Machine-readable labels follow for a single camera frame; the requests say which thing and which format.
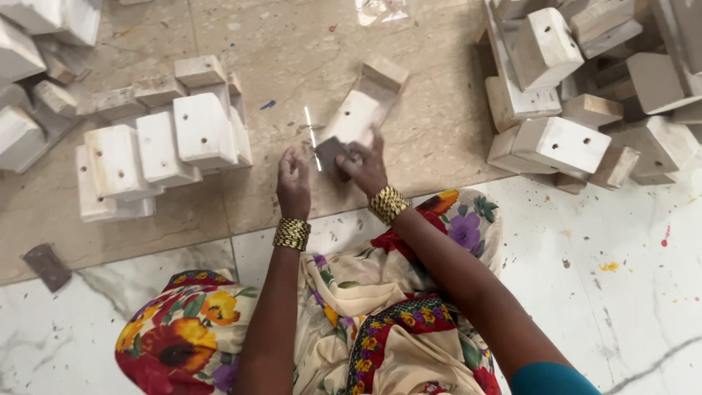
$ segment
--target gold bangle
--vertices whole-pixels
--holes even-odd
[[[278,228],[275,231],[273,245],[305,251],[311,230],[312,225],[309,225],[307,222],[299,219],[283,218],[278,223]]]
[[[392,224],[395,217],[407,207],[410,207],[409,200],[392,186],[384,187],[368,204],[368,209],[385,225]]]

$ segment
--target blue paint spot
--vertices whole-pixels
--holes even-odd
[[[274,105],[275,105],[275,100],[271,100],[270,103],[261,107],[261,110],[265,110],[266,108],[273,108]]]

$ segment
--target floral fabric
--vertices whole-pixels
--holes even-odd
[[[416,210],[500,275],[502,219],[487,197],[450,190]],[[259,294],[228,271],[173,276],[120,334],[120,368],[147,394],[231,393]],[[302,256],[293,393],[499,394],[486,344],[440,294],[394,230]]]

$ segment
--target person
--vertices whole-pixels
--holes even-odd
[[[187,271],[139,310],[115,356],[161,394],[598,394],[498,279],[502,218],[475,191],[416,209],[388,184],[383,140],[337,165],[391,229],[346,252],[302,254],[309,167],[279,163],[283,219],[261,290]]]

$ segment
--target pile of wooden pieces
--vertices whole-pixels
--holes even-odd
[[[213,55],[176,61],[175,76],[98,93],[77,114],[111,124],[76,148],[83,222],[155,215],[166,188],[253,164],[241,84]]]
[[[489,164],[574,195],[699,166],[702,0],[484,0],[484,14]]]
[[[79,122],[101,0],[0,1],[0,169],[23,173]]]

